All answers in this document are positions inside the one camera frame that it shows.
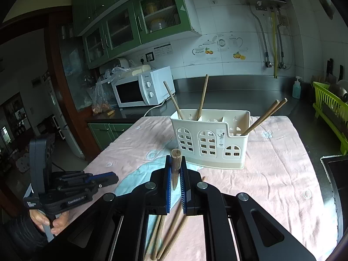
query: light blue cloth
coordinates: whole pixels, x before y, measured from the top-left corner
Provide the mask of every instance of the light blue cloth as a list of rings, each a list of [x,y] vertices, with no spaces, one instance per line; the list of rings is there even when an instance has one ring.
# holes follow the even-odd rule
[[[137,186],[145,182],[148,182],[153,171],[164,168],[166,163],[166,155],[169,155],[172,149],[177,148],[176,144],[176,141],[169,141],[165,144],[165,148],[163,150],[150,150],[146,155],[146,159],[151,161],[141,165],[137,170],[126,176],[115,189],[116,196],[131,193],[132,190]],[[188,169],[194,171],[197,171],[201,168],[201,166],[193,165],[190,163],[186,163],[186,166]],[[181,199],[180,178],[176,189],[173,190],[173,188],[171,188],[171,190],[172,209],[173,206],[178,202],[178,200]],[[147,225],[146,246],[152,234],[156,217],[157,216],[155,215],[149,216],[149,223]]]

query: green dish rack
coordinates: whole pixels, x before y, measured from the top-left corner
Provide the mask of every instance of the green dish rack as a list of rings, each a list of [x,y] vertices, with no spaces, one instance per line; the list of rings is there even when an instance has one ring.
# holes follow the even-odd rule
[[[315,99],[316,102],[313,104],[314,109],[316,110],[315,117],[318,118],[319,115],[324,119],[325,122],[331,127],[333,132],[337,135],[338,139],[341,141],[341,152],[343,155],[346,155],[348,152],[348,140],[341,133],[337,127],[329,120],[329,118],[323,113],[323,103],[326,103],[333,112],[341,118],[346,127],[348,128],[348,105],[344,103],[340,98],[335,94],[328,91],[329,84],[324,84],[320,82],[313,82],[315,88]]]

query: microwave oven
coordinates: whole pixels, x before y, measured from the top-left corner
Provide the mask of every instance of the microwave oven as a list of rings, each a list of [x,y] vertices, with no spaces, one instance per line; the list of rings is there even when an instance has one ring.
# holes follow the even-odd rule
[[[169,97],[164,86],[167,82],[172,94],[175,93],[170,67],[148,70],[135,76],[129,76],[112,82],[119,107],[158,105]]]

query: yellow gas hose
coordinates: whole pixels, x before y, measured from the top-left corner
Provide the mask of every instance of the yellow gas hose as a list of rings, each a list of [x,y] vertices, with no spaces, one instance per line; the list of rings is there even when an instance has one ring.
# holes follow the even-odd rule
[[[278,70],[278,54],[277,54],[277,47],[276,47],[276,17],[274,14],[274,11],[271,13],[272,17],[272,28],[273,28],[273,53],[274,53],[274,78],[278,78],[277,70]]]

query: human hand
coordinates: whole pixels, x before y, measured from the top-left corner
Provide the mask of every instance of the human hand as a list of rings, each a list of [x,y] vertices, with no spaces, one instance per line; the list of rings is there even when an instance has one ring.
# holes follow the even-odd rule
[[[34,224],[44,232],[43,225],[49,226],[49,219],[41,213],[39,210],[29,210],[29,215]],[[63,212],[59,218],[53,221],[53,228],[51,229],[52,234],[59,234],[62,230],[64,230],[68,225],[69,219],[69,211]]]

